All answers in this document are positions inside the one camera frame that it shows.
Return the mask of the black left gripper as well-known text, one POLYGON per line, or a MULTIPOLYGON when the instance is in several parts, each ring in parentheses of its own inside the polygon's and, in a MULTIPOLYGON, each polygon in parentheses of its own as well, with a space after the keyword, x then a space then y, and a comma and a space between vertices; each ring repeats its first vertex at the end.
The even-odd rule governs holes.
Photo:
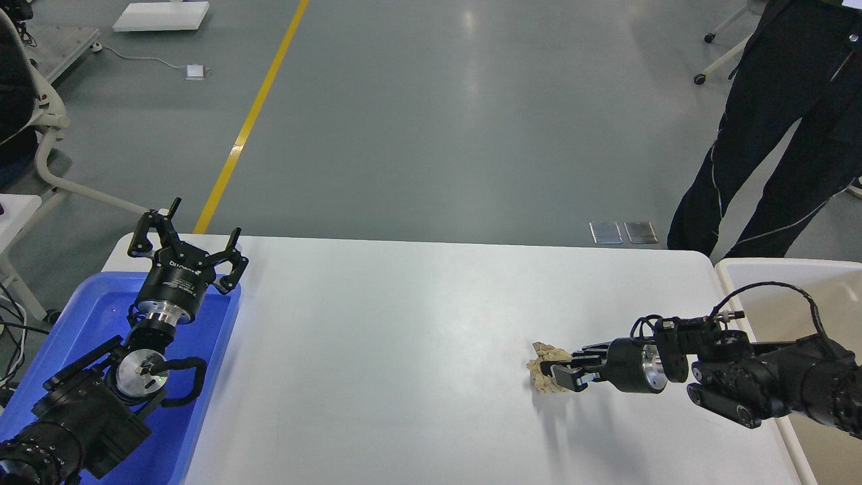
POLYGON ((180 245, 181 239, 172 221, 181 202, 182 197, 175 197, 166 214, 159 209, 145 212, 127 247, 130 257, 153 260, 135 299, 135 310, 144 314, 166 314, 169 325, 193 322, 210 284, 219 294, 233 292, 249 263, 237 247, 240 228, 234 228, 225 248, 213 254, 192 245, 180 245), (159 236, 157 251, 149 240, 151 230, 159 236), (230 272, 217 277, 216 267, 225 262, 230 264, 230 272))

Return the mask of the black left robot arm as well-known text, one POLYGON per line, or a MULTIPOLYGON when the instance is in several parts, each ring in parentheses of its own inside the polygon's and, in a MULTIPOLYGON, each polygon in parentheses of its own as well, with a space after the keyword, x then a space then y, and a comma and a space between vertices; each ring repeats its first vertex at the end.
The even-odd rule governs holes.
POLYGON ((229 294, 239 286, 248 259, 231 232, 222 251, 210 253, 180 238, 172 219, 151 209, 139 219, 127 254, 152 261, 127 310, 130 331, 115 335, 48 378, 34 403, 35 421, 2 442, 3 484, 78 484, 126 460, 148 436, 145 423, 157 408, 178 408, 203 392, 202 357, 169 359, 179 325, 192 323, 207 289, 229 294))

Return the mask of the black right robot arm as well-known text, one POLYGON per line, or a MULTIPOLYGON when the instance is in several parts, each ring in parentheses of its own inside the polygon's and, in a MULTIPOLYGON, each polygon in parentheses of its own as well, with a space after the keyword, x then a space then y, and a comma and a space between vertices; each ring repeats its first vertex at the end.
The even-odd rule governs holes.
POLYGON ((693 404, 746 428, 801 414, 859 438, 860 366, 854 353, 828 337, 809 292, 785 288, 807 301, 812 335, 752 343, 745 331, 730 328, 745 313, 725 311, 726 297, 703 317, 639 317, 626 337, 541 362, 539 371, 572 392, 611 383, 623 393, 658 394, 668 383, 693 377, 686 389, 693 404))

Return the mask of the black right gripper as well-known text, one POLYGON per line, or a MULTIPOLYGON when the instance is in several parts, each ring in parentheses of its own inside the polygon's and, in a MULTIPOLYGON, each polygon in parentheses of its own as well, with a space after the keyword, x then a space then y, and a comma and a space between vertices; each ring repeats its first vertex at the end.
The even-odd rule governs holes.
POLYGON ((607 381, 621 392, 657 394, 668 383, 658 347, 640 339, 617 338, 611 343, 582 347, 572 353, 572 363, 604 363, 603 366, 552 364, 554 383, 572 392, 582 392, 590 383, 607 381))

